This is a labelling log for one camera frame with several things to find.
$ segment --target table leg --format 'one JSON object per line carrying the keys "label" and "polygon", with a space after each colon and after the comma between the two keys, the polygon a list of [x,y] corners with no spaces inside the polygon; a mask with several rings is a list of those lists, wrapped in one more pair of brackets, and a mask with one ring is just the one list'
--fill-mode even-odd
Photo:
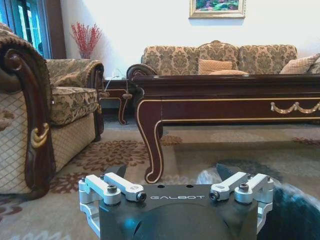
{"label": "table leg", "polygon": [[164,158],[159,136],[162,129],[161,102],[141,101],[136,108],[135,117],[150,161],[144,179],[147,183],[154,184],[159,181],[164,171]]}
{"label": "table leg", "polygon": [[124,99],[123,97],[120,97],[119,100],[120,100],[120,106],[119,106],[119,112],[118,112],[119,123],[121,125],[126,125],[127,121],[125,120],[125,109],[127,107],[128,99]]}

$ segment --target coffee table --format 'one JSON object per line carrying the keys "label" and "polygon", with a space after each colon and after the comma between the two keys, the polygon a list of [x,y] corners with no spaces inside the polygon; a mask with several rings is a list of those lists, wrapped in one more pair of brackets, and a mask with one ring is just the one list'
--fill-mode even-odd
{"label": "coffee table", "polygon": [[[103,81],[103,87],[105,88],[109,81]],[[125,109],[129,98],[126,97],[127,94],[127,80],[112,80],[108,85],[106,91],[99,91],[100,100],[113,100],[117,99],[120,101],[119,110],[118,110],[118,121],[121,125],[126,125],[127,121],[125,120]]]}
{"label": "coffee table", "polygon": [[275,123],[320,119],[320,74],[135,76],[143,91],[136,123],[148,150],[148,183],[164,171],[168,123]]}

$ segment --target carpet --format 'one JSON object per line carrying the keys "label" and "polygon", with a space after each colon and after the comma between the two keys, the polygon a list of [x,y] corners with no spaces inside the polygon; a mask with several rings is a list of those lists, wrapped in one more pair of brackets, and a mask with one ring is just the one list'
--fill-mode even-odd
{"label": "carpet", "polygon": [[[222,163],[264,173],[320,199],[320,127],[317,125],[165,126],[160,184],[195,184],[205,169]],[[0,198],[1,240],[97,239],[79,210],[78,180],[109,166],[127,165],[125,178],[145,184],[148,153],[135,126],[108,121],[91,143],[33,201]]]}

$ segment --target screw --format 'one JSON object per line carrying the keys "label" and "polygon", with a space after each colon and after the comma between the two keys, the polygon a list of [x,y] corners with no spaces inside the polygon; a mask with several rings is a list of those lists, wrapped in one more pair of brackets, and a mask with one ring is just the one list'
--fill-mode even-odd
{"label": "screw", "polygon": [[239,185],[239,189],[242,190],[243,192],[248,192],[249,186],[248,186],[248,184],[246,184],[246,183],[241,183],[241,184]]}
{"label": "screw", "polygon": [[117,192],[117,187],[115,185],[109,185],[106,190],[109,194],[114,194]]}
{"label": "screw", "polygon": [[220,195],[217,191],[210,191],[209,193],[209,198],[213,201],[216,202],[220,198]]}
{"label": "screw", "polygon": [[138,194],[136,195],[136,199],[139,202],[144,202],[147,198],[147,194],[144,191],[138,192]]}

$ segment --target picture frame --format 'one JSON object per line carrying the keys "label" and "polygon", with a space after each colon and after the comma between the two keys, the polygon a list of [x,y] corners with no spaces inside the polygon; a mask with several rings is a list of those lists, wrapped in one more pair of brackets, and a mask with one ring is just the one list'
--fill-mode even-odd
{"label": "picture frame", "polygon": [[189,19],[244,19],[246,0],[190,0]]}

